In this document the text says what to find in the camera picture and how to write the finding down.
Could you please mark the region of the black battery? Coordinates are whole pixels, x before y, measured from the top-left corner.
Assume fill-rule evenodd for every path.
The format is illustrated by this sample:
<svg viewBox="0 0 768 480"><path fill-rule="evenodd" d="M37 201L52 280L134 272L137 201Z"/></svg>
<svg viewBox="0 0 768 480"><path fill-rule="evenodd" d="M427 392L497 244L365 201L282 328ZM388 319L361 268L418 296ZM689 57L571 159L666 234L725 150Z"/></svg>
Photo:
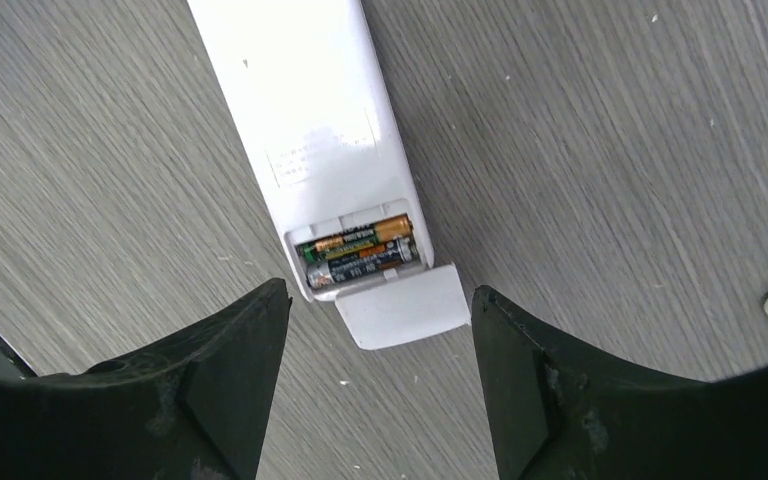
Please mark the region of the black battery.
<svg viewBox="0 0 768 480"><path fill-rule="evenodd" d="M345 255L318 261L308 267L307 282L312 289L356 280L419 259L411 237L402 237Z"/></svg>

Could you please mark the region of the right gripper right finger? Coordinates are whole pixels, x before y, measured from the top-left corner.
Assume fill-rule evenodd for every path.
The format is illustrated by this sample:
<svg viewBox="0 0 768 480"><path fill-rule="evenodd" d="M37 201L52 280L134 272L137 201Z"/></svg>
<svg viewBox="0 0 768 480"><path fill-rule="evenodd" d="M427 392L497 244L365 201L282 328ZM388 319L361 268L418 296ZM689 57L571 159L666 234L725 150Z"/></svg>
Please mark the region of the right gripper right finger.
<svg viewBox="0 0 768 480"><path fill-rule="evenodd" d="M632 363L494 288L471 320L502 479L768 479L768 366L716 381Z"/></svg>

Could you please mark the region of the small remote battery cover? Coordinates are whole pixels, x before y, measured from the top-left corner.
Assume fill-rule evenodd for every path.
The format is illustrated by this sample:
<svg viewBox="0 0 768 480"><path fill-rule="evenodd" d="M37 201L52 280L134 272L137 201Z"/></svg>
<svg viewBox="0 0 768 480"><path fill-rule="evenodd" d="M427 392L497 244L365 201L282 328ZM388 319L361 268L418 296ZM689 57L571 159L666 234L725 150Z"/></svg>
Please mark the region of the small remote battery cover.
<svg viewBox="0 0 768 480"><path fill-rule="evenodd" d="M356 345L379 350L439 335L470 323L455 265L444 265L347 295L335 304Z"/></svg>

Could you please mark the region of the orange battery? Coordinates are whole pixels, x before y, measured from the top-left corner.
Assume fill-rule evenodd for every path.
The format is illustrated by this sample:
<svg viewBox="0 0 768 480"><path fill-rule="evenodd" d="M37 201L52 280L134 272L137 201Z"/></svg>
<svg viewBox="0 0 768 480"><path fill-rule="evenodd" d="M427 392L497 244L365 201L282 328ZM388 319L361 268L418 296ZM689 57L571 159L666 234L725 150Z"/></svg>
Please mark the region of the orange battery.
<svg viewBox="0 0 768 480"><path fill-rule="evenodd" d="M393 239L409 237L412 230L408 215L402 214L297 245L295 250L302 259L313 263L338 258Z"/></svg>

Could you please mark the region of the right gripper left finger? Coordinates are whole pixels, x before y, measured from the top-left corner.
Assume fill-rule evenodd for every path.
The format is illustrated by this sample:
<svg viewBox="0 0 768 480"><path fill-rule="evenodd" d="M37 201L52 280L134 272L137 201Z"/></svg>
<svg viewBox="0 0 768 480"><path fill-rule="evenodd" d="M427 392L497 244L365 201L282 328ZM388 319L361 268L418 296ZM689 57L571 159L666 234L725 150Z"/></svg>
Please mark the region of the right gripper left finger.
<svg viewBox="0 0 768 480"><path fill-rule="evenodd" d="M80 374L0 379L0 479L253 479L292 301L270 279Z"/></svg>

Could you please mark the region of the small white remote control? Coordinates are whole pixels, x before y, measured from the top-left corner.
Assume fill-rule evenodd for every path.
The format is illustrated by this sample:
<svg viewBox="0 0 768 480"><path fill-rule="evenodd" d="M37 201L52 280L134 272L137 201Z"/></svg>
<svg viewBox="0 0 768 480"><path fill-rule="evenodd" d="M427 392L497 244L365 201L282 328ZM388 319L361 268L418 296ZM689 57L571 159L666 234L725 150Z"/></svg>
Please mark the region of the small white remote control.
<svg viewBox="0 0 768 480"><path fill-rule="evenodd" d="M311 289L299 244L400 214L428 240L358 1L189 5L293 275L308 300L392 300L410 266Z"/></svg>

